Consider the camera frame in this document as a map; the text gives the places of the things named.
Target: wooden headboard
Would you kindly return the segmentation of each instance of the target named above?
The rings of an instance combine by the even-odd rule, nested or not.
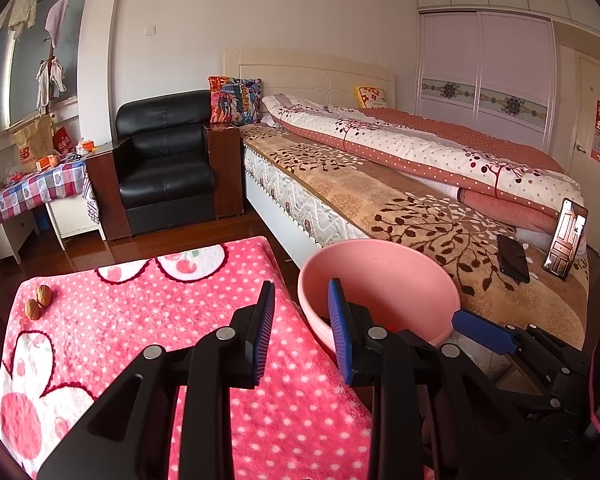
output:
[[[395,107],[395,75],[391,70],[342,57],[277,48],[229,48],[224,75],[262,79],[262,96],[286,93],[319,104],[357,108],[354,86],[384,90]]]

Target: plaid tablecloth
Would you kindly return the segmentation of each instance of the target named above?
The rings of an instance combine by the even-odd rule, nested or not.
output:
[[[65,162],[55,168],[25,177],[0,191],[0,223],[56,198],[82,193],[86,187],[90,188],[91,185],[84,160]],[[96,211],[97,222],[98,209],[93,193],[89,193],[86,198],[88,202],[93,202],[88,207],[90,212],[93,209]]]

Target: armchair backrest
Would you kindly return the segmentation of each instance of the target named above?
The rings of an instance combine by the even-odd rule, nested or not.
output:
[[[195,90],[126,103],[116,115],[118,138],[130,137],[141,158],[205,149],[211,93]]]

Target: red bag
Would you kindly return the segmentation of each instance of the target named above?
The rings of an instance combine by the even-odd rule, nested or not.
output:
[[[59,128],[58,131],[54,134],[54,148],[61,155],[66,155],[67,153],[75,153],[75,146],[71,142],[69,135],[66,132],[64,126]]]

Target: black smartphone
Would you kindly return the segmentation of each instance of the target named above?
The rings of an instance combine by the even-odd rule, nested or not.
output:
[[[500,271],[519,282],[531,281],[529,267],[526,264],[525,250],[517,240],[498,235],[498,264]]]
[[[578,252],[588,215],[589,212],[583,206],[568,198],[562,201],[558,227],[555,229],[549,253],[542,264],[544,270],[558,276],[561,280],[567,279],[569,269]]]

